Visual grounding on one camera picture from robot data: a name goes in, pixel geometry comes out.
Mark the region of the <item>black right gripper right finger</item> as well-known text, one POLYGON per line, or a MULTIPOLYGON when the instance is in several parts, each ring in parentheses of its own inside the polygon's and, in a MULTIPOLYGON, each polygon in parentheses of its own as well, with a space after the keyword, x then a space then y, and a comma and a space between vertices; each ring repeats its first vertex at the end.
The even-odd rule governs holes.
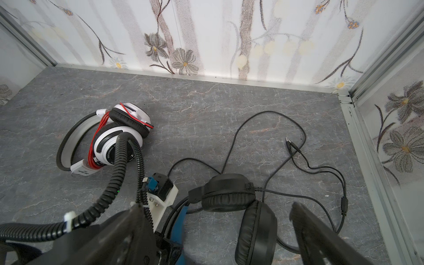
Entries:
POLYGON ((371 262, 343 241, 305 205, 293 203, 290 221, 294 226, 305 265, 370 265, 371 262))

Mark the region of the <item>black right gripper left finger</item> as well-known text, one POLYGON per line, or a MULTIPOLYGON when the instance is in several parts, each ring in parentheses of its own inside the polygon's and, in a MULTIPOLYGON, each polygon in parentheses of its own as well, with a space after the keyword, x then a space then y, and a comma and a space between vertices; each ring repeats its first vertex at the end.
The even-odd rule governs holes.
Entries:
POLYGON ((145 215, 147 206, 134 205, 100 225, 69 234, 72 249, 64 265, 154 265, 156 239, 145 215))

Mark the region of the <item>white black headphones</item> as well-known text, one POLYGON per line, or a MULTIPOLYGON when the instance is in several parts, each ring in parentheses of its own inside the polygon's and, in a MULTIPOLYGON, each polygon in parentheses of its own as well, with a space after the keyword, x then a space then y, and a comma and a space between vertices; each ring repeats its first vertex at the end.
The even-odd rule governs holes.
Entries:
POLYGON ((111 110, 98 109, 79 120, 65 135, 56 154, 56 165, 62 171, 82 176, 98 172, 115 161, 118 135, 128 132, 142 147, 143 140, 154 128, 150 116, 132 103, 119 103, 111 110), (73 162, 74 154, 85 135, 97 128, 86 159, 73 162))

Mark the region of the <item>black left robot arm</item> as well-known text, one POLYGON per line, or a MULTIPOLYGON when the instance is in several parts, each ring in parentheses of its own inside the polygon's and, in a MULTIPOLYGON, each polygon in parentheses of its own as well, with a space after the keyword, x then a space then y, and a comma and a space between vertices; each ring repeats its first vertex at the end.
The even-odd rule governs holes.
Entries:
POLYGON ((153 230, 144 158, 135 137, 118 135, 113 174, 100 198, 83 213, 69 212, 62 222, 1 225, 1 262, 17 255, 19 265, 182 265, 183 246, 153 230), (128 149, 138 164, 136 201, 102 224, 96 220, 116 199, 125 179, 128 149))

